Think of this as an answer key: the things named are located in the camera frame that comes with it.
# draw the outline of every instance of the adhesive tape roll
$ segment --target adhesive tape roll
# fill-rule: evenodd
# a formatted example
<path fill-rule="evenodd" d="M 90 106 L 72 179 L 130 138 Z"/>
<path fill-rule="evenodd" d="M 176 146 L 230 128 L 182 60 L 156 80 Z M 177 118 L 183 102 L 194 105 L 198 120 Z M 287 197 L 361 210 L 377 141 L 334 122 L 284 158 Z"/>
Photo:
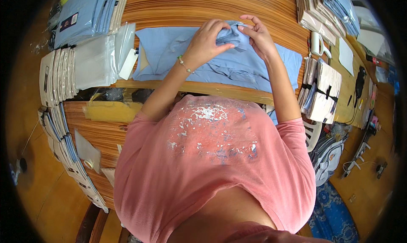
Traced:
<path fill-rule="evenodd" d="M 84 164 L 86 167 L 88 167 L 89 169 L 93 169 L 93 163 L 91 161 L 88 160 L 84 160 Z"/>

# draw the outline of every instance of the white cable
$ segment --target white cable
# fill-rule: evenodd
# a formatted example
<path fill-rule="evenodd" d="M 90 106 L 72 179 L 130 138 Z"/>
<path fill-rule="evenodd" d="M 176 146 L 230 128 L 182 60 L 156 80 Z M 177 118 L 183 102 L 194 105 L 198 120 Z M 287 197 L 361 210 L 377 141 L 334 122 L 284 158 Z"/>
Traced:
<path fill-rule="evenodd" d="M 31 136 L 33 136 L 34 130 L 35 130 L 35 128 L 37 127 L 38 122 L 39 122 L 39 119 L 37 120 L 37 123 L 34 125 L 34 128 L 33 128 L 33 130 L 31 131 L 31 134 L 30 134 L 30 136 L 29 136 L 28 139 L 27 139 L 26 145 L 24 146 L 24 149 L 23 149 L 23 152 L 21 153 L 21 155 L 24 154 L 24 151 L 25 151 L 25 148 L 27 147 L 28 141 L 30 141 Z"/>
<path fill-rule="evenodd" d="M 343 168 L 343 170 L 344 171 L 350 171 L 350 170 L 347 170 L 347 169 L 345 169 L 345 164 L 349 164 L 349 163 L 353 163 L 353 162 L 355 162 L 355 164 L 357 164 L 357 165 L 363 165 L 363 164 L 367 164 L 367 163 L 372 163 L 372 164 L 377 164 L 377 163 L 375 163 L 375 162 L 371 162 L 371 161 L 365 161 L 365 162 L 363 162 L 363 163 L 361 163 L 361 164 L 358 164 L 358 163 L 356 163 L 356 161 L 350 161 L 350 162 L 346 162 L 346 163 L 343 163 L 343 165 L 342 165 L 342 168 Z"/>

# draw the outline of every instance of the woman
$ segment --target woman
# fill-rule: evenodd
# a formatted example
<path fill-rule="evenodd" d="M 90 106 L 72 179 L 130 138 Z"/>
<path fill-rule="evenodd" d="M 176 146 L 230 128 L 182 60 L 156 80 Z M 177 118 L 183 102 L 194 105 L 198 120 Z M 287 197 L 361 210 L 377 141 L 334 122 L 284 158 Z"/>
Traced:
<path fill-rule="evenodd" d="M 262 22 L 239 26 L 266 66 L 278 126 L 255 103 L 185 96 L 186 78 L 232 44 L 216 46 L 205 22 L 129 124 L 115 173 L 114 203 L 147 242 L 303 242 L 296 233 L 315 204 L 315 173 L 286 68 Z"/>

